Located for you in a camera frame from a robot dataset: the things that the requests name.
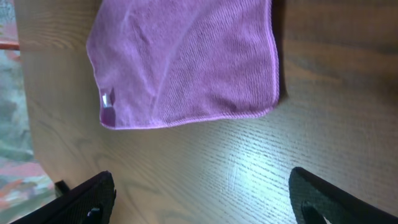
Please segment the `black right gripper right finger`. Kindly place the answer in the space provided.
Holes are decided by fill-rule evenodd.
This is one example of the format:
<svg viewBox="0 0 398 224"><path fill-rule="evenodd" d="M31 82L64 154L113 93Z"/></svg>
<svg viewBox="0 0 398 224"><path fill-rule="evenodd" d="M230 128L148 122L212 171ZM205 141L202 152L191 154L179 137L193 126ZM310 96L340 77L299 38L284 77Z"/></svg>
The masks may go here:
<svg viewBox="0 0 398 224"><path fill-rule="evenodd" d="M289 194L299 224L397 224L397 217L352 196L302 167L292 169Z"/></svg>

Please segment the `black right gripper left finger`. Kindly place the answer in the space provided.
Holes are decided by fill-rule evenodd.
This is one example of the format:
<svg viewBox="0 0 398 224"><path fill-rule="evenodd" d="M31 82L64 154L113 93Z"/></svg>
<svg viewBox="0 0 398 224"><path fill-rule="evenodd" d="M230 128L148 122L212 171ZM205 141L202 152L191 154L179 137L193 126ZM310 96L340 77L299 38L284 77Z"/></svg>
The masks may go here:
<svg viewBox="0 0 398 224"><path fill-rule="evenodd" d="M79 186L69 189L56 183L62 196L12 224L108 224L116 189L110 172L102 171Z"/></svg>

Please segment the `purple microfiber cloth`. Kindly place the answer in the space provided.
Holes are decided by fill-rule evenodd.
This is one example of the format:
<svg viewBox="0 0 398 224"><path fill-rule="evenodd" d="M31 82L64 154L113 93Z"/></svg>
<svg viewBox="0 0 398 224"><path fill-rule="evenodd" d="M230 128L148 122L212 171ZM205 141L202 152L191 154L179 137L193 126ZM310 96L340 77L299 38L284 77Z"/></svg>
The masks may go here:
<svg viewBox="0 0 398 224"><path fill-rule="evenodd" d="M104 0L86 42L109 129L257 118L279 100L272 2Z"/></svg>

